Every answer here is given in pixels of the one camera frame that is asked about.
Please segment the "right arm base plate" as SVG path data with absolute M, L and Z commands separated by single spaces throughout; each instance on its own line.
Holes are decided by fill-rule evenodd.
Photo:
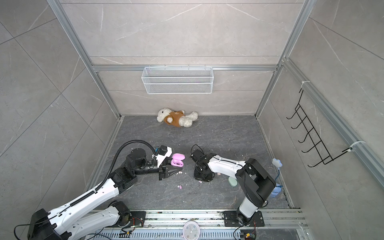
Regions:
M 264 227 L 265 222 L 262 212 L 255 212 L 250 218 L 247 218 L 240 212 L 237 211 L 224 211 L 222 213 L 225 227 L 240 227 L 242 225 L 254 225 L 256 227 Z

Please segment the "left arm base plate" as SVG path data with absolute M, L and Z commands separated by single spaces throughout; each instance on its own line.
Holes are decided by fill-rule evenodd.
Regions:
M 123 217 L 121 223 L 118 224 L 119 227 L 129 228 L 129 227 L 143 227 L 146 221 L 146 211 L 133 211 L 129 215 Z

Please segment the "mint green earbud case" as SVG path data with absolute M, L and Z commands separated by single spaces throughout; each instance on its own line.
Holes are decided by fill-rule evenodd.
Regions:
M 228 182 L 229 182 L 230 186 L 232 186 L 232 187 L 236 187 L 238 185 L 238 181 L 232 177 L 228 178 Z

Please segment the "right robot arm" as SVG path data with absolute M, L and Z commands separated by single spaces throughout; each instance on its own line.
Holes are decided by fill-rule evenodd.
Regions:
M 255 159 L 235 161 L 217 154 L 205 155 L 201 150 L 191 152 L 195 162 L 194 178 L 210 182 L 216 174 L 235 178 L 245 194 L 237 209 L 237 219 L 242 225 L 249 224 L 253 215 L 262 208 L 276 187 L 276 181 Z

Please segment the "purple earbud case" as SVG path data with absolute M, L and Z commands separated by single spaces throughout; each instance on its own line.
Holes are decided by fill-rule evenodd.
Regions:
M 171 165 L 175 167 L 182 168 L 184 166 L 183 160 L 185 159 L 185 155 L 183 154 L 173 154 L 172 155 L 172 160 L 171 160 Z

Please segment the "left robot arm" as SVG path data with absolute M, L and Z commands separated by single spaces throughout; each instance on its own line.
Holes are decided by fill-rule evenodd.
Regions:
M 121 151 L 131 144 L 143 144 L 152 151 L 147 159 L 146 151 L 134 149 L 117 169 L 114 168 Z M 143 140 L 131 140 L 117 150 L 105 178 L 94 188 L 76 199 L 50 211 L 36 211 L 27 225 L 29 240 L 79 240 L 95 231 L 110 226 L 126 226 L 131 211 L 123 202 L 115 202 L 105 210 L 90 215 L 89 212 L 104 202 L 129 190 L 137 183 L 138 175 L 157 173 L 159 180 L 178 173 L 183 168 L 185 156 L 174 154 L 172 148 L 155 149 Z

